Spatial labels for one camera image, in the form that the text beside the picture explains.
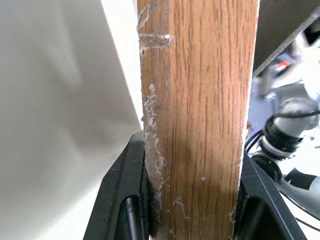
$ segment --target cable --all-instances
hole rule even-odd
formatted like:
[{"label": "cable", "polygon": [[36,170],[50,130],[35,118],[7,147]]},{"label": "cable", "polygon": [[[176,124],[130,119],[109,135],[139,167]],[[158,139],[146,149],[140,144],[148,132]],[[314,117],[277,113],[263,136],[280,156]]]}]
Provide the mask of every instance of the cable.
[{"label": "cable", "polygon": [[311,228],[311,229],[313,229],[313,230],[316,230],[316,231],[320,232],[320,229],[319,229],[319,228],[317,228],[317,227],[315,227],[315,226],[312,226],[312,225],[310,225],[309,223],[306,223],[305,221],[302,221],[301,219],[299,219],[299,218],[297,218],[297,217],[296,217],[295,219],[296,219],[298,222],[306,225],[307,227],[309,227],[309,228]]},{"label": "cable", "polygon": [[320,218],[318,216],[308,212],[307,210],[305,210],[304,208],[299,206],[296,202],[294,202],[290,197],[288,197],[283,191],[281,191],[280,189],[278,189],[278,190],[283,196],[285,196],[286,199],[288,199],[291,203],[293,203],[297,208],[299,208],[300,210],[304,211],[306,214],[309,214],[310,216],[312,216],[315,219],[317,219],[318,221],[320,221]]},{"label": "cable", "polygon": [[320,110],[313,111],[309,113],[302,113],[302,114],[294,114],[294,113],[276,113],[273,115],[274,118],[286,118],[286,119],[298,119],[298,118],[306,118],[320,115]]},{"label": "cable", "polygon": [[250,144],[250,146],[248,146],[248,148],[246,149],[246,152],[249,153],[250,149],[258,142],[258,140],[264,135],[263,132],[261,132],[256,138],[255,140],[252,141],[252,143]]},{"label": "cable", "polygon": [[262,129],[257,131],[255,134],[253,134],[244,144],[244,149],[247,149],[248,145],[252,142],[253,139],[255,139],[259,134],[263,132]]}]

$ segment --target wooden board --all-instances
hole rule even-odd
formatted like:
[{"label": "wooden board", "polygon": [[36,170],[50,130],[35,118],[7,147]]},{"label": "wooden board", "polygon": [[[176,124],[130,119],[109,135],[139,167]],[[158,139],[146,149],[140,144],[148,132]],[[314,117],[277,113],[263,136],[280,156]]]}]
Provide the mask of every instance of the wooden board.
[{"label": "wooden board", "polygon": [[155,239],[233,234],[258,0],[138,0]]}]

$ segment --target scratch mark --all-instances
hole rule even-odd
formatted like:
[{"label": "scratch mark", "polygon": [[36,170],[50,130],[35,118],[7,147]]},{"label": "scratch mark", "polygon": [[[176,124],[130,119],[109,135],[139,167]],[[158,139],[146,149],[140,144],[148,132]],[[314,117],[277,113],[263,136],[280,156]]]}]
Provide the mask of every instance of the scratch mark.
[{"label": "scratch mark", "polygon": [[204,240],[205,238],[204,238],[204,232],[201,230],[201,228],[199,229],[199,231],[200,231],[200,238],[201,238],[201,240]]},{"label": "scratch mark", "polygon": [[206,217],[202,218],[202,219],[200,220],[200,222],[203,221],[203,220],[206,220],[206,219],[208,219],[208,218],[211,218],[211,217],[213,217],[213,215],[206,216]]},{"label": "scratch mark", "polygon": [[176,238],[175,232],[172,229],[169,230],[169,233],[172,234],[174,238]]},{"label": "scratch mark", "polygon": [[152,8],[152,3],[149,3],[144,7],[144,9],[141,10],[139,16],[138,16],[138,25],[136,26],[136,31],[138,34],[140,33],[140,29],[146,24],[146,22],[149,19],[149,13]]},{"label": "scratch mark", "polygon": [[182,211],[183,211],[184,219],[186,220],[186,219],[187,219],[187,217],[186,217],[186,209],[185,209],[184,203],[182,202],[181,197],[177,197],[177,198],[176,198],[176,200],[175,200],[175,201],[173,202],[173,204],[172,204],[172,207],[173,207],[174,205],[179,205],[179,206],[181,206]]},{"label": "scratch mark", "polygon": [[249,178],[249,177],[257,177],[258,175],[248,175],[248,176],[243,176],[242,178],[245,179],[245,178]]},{"label": "scratch mark", "polygon": [[148,49],[168,48],[171,38],[169,34],[140,33],[140,55],[144,57]]}]

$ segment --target white wall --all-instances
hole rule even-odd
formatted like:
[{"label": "white wall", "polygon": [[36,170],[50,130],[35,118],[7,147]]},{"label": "white wall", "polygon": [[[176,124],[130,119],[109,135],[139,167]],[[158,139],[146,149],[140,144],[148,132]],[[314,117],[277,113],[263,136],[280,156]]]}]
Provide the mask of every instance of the white wall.
[{"label": "white wall", "polygon": [[138,14],[135,0],[101,0],[112,33],[134,109],[143,116],[140,78],[140,51],[137,33]]},{"label": "white wall", "polygon": [[[1,2],[1,240],[81,239],[102,176],[140,129],[130,98],[139,93],[128,90],[104,9],[99,0]],[[81,223],[61,224],[74,211]]]}]

